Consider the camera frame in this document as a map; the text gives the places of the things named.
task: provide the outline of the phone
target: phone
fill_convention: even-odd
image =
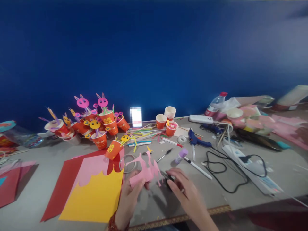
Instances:
[[[261,136],[261,135],[243,130],[243,129],[237,129],[236,133],[238,136],[240,136],[244,140],[247,140],[252,143],[258,144],[260,146],[272,149],[274,151],[282,151],[282,148],[276,143],[276,141],[270,138],[267,138],[267,137],[264,137],[264,136]]]
[[[133,128],[142,127],[142,113],[140,107],[131,107],[131,122]]]

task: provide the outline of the power strip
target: power strip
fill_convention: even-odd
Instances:
[[[245,155],[237,148],[234,148],[232,146],[223,145],[222,146],[223,151],[236,163],[239,164],[239,167],[243,170],[244,173],[247,174],[247,176],[251,179],[251,181],[260,189],[260,191],[264,194],[276,194],[283,192],[283,190],[268,176],[266,177],[259,177],[254,175],[253,173],[249,172],[246,168],[249,168],[249,163],[252,163],[251,160],[248,160],[247,163],[244,163],[239,157],[245,157]]]
[[[205,115],[189,115],[189,121],[203,123],[203,124],[213,124],[213,118]]]

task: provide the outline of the white marker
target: white marker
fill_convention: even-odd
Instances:
[[[201,172],[203,175],[205,175],[207,178],[209,178],[210,180],[212,180],[213,178],[207,174],[206,172],[204,172],[201,168],[199,168],[196,164],[194,164],[190,159],[188,159],[187,157],[184,157],[184,160],[186,160],[189,164],[191,164],[192,166],[195,167],[195,169],[199,170],[199,172]]]

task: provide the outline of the scissors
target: scissors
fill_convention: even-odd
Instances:
[[[165,173],[164,171],[160,171],[160,173],[161,173],[162,176],[165,178],[165,184],[166,184],[167,187],[171,190],[170,186],[169,186],[168,183],[167,183],[167,180],[171,180],[171,181],[174,182],[174,178],[173,178],[171,175]]]

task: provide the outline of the patterned table trim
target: patterned table trim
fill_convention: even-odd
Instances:
[[[220,213],[225,213],[232,211],[231,207],[229,205],[223,205],[219,207],[215,207],[212,209],[209,209],[208,212],[210,215],[215,215],[215,214],[220,214]],[[141,231],[141,230],[146,230],[146,229],[152,229],[152,228],[157,228],[165,225],[170,225],[170,224],[175,224],[183,221],[190,220],[189,216],[187,215],[180,215],[177,217],[173,218],[167,218],[167,219],[162,219],[158,221],[153,221],[150,223],[145,223],[142,225],[137,225],[129,228],[129,231]]]

